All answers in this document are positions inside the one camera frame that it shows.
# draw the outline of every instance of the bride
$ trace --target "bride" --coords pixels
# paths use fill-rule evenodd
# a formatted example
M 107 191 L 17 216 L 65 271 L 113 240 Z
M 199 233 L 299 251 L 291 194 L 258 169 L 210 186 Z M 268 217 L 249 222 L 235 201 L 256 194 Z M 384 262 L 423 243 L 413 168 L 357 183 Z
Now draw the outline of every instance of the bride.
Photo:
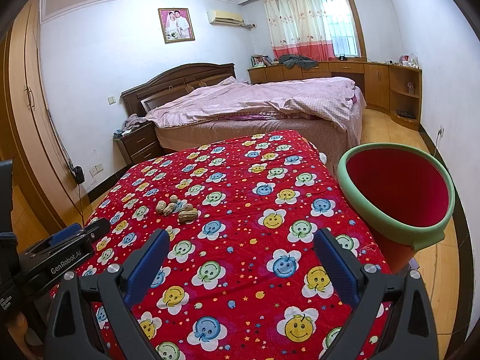
M 169 15 L 166 17 L 165 32 L 172 38 L 180 37 L 180 33 L 177 27 L 177 18 L 175 17 L 175 13 L 173 11 L 170 11 Z

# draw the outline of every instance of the trash can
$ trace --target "trash can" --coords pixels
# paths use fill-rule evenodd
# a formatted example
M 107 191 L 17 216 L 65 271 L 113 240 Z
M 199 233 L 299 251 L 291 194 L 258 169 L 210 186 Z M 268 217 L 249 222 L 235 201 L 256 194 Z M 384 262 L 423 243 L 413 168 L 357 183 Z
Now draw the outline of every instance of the trash can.
M 446 169 L 428 153 L 396 143 L 357 146 L 340 159 L 337 177 L 392 273 L 445 238 L 455 190 Z

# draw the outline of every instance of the groom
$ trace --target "groom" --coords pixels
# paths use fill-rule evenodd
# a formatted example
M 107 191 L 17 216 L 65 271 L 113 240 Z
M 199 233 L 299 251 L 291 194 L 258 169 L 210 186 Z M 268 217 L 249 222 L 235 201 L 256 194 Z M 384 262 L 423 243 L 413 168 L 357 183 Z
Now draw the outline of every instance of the groom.
M 188 24 L 187 19 L 181 16 L 179 11 L 174 11 L 174 14 L 175 14 L 175 17 L 177 18 L 177 27 L 180 29 L 180 36 L 183 39 L 190 38 L 190 32 L 188 31 L 188 28 L 190 28 L 190 25 Z

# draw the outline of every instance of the picture frame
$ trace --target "picture frame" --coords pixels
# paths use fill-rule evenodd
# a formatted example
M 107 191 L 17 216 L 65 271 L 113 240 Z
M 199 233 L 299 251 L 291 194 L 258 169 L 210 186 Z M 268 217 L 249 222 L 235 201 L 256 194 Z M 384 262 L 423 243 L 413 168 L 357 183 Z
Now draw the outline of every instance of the picture frame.
M 195 40 L 188 8 L 159 8 L 158 16 L 165 44 Z

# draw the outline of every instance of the nightstand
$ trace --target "nightstand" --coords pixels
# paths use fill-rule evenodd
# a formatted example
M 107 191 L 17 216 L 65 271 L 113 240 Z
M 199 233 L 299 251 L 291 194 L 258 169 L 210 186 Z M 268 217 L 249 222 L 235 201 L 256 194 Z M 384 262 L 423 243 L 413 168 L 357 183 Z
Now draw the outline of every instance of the nightstand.
M 165 154 L 155 135 L 155 124 L 152 122 L 143 123 L 137 130 L 113 140 L 129 166 Z

